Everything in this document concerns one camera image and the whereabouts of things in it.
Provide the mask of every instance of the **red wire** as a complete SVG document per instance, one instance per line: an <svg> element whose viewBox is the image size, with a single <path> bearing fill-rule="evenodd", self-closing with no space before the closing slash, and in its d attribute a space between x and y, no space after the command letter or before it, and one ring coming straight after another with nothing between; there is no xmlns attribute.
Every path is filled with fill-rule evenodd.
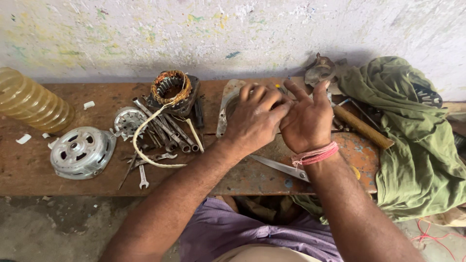
<svg viewBox="0 0 466 262"><path fill-rule="evenodd" d="M411 241L413 241L413 240L415 240L415 239L417 239L417 238L419 238L419 242L421 242L424 238L433 239L435 242L439 243L439 244L442 245L444 248L446 248L446 250L448 250L448 252L449 252L450 255L452 256L453 260L456 262L456 259L455 259L455 257L453 256L453 253L452 253L444 244L440 243L439 239L444 239L444 238L446 238L446 237L449 236L449 235L455 235L455 236L459 236L459 237L461 237L461 238L466 239L466 236L462 236L462 235L460 235L460 234L455 234L455 233L448 233L448 234L446 234L446 235L444 235L444 236L442 236L442 237L433 237L433 236L430 236L430 235L427 234L427 231L429 231L429 229L431 228L431 224L429 223L429 226L427 227L426 231L424 232L424 231L422 231L422 229L421 229L421 220L418 220L418 228L419 228L419 231L421 231L422 235L417 236L417 237L413 237L413 238L411 239ZM465 259L466 259L466 256L463 257L463 259L461 260L461 262L464 262Z"/></svg>

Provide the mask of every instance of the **wooden workbench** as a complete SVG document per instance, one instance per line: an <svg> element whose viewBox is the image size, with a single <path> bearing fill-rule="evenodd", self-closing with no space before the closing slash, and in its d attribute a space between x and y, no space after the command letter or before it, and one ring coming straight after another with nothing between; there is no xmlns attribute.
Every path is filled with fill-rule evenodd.
<svg viewBox="0 0 466 262"><path fill-rule="evenodd" d="M303 85L303 79L295 78ZM244 79L247 83L278 83L282 78ZM216 140L215 132L222 99L223 87L228 80L201 81L200 95L204 95L204 137L209 145ZM89 84L45 84L59 97L68 101L76 109L73 123L57 133L63 135L80 126L94 126L101 130L113 128L115 112L124 106L134 106L131 99L148 94L150 83L89 83ZM94 101L95 106L83 110L85 102ZM186 131L187 125L180 124ZM32 138L25 144L16 143L23 134ZM118 185L125 175L127 164L120 158L132 154L130 141L118 138L113 156L105 170L97 177L88 180L70 180L58 177L50 164L50 149L47 144L55 138L44 139L39 130L20 121L1 116L0 121L0 195L95 195L95 196L140 196L147 195L164 178L175 172L173 169L146 165L148 189L139 189L139 172L133 171L123 184ZM377 191L375 174L379 169L378 148L368 140L354 133L334 133L333 139L339 143L340 152L361 173L361 184L370 193ZM166 159L161 163L186 163L196 154L177 152L176 159ZM284 145L280 135L275 141L258 150L256 154L291 164L292 152ZM212 195L258 195L258 194L308 194L312 193L310 184L292 178L284 173L265 166L249 157L238 163L214 188Z"/></svg>

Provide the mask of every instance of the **concrete floor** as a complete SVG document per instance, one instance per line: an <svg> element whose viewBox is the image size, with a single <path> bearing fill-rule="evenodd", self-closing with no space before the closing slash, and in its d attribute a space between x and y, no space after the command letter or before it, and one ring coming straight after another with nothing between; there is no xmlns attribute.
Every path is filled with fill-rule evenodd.
<svg viewBox="0 0 466 262"><path fill-rule="evenodd" d="M123 222L138 197L4 197L0 198L0 260L17 262L96 262L106 243ZM397 223L411 239L420 235L416 221ZM464 234L461 228L432 225L430 235ZM466 255L466 240L449 236L442 240L456 261ZM429 262L453 262L446 249L433 240L413 242ZM179 261L178 244L163 262Z"/></svg>

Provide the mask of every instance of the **scissor blade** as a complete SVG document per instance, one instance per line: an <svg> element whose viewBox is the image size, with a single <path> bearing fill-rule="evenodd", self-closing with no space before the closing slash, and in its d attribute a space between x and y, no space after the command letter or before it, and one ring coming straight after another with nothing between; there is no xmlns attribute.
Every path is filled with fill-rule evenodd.
<svg viewBox="0 0 466 262"><path fill-rule="evenodd" d="M291 166L288 166L288 165L285 165L285 164L282 164L282 163L279 163L277 161L273 161L273 160L270 160L270 159L267 159L267 158L263 158L263 157L260 157L260 156L256 156L256 155L249 155L249 156L252 157L253 159L263 163L264 165L268 165L271 168L274 168L274 169L282 171L282 172L284 172L284 173L286 173L288 175L291 175L291 176L294 176L294 177L296 177L298 179L309 182L308 175L306 174L306 171L304 171L304 170L296 169L294 167L291 167Z"/></svg>

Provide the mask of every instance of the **yellow plastic bottle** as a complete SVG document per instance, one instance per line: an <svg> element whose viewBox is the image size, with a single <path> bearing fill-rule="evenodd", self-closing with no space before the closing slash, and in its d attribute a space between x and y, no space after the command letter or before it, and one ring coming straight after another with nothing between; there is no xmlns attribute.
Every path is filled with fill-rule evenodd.
<svg viewBox="0 0 466 262"><path fill-rule="evenodd" d="M0 68L0 113L54 133L71 123L75 109L19 71L3 67Z"/></svg>

